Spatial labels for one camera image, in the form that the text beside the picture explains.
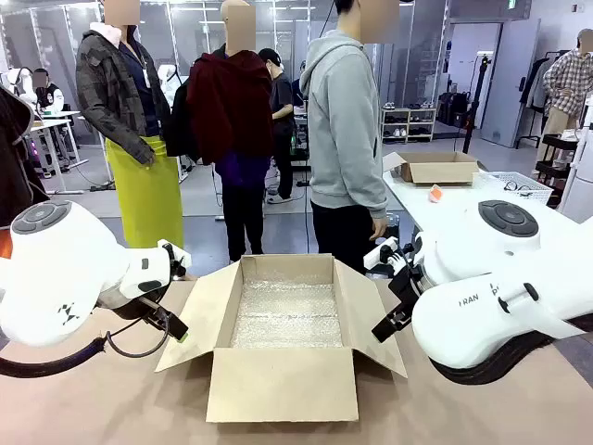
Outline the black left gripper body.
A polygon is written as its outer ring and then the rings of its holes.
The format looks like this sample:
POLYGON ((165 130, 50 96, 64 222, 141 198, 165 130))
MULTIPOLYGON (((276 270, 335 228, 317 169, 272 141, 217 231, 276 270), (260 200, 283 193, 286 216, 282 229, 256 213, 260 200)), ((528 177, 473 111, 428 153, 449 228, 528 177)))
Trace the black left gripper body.
POLYGON ((98 297, 96 306, 101 309, 109 309, 124 320, 143 318, 153 311, 139 298, 127 299, 119 291, 102 292, 98 297))

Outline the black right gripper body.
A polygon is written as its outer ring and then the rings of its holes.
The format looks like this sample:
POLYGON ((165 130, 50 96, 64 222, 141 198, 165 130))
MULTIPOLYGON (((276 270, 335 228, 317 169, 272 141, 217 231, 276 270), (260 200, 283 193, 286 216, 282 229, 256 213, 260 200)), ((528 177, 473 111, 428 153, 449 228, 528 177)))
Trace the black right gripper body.
POLYGON ((410 320, 413 308, 425 288, 422 284, 422 265, 412 265, 406 259, 389 259, 388 264, 394 272, 388 288, 399 300, 399 304, 388 314, 388 318, 410 320))

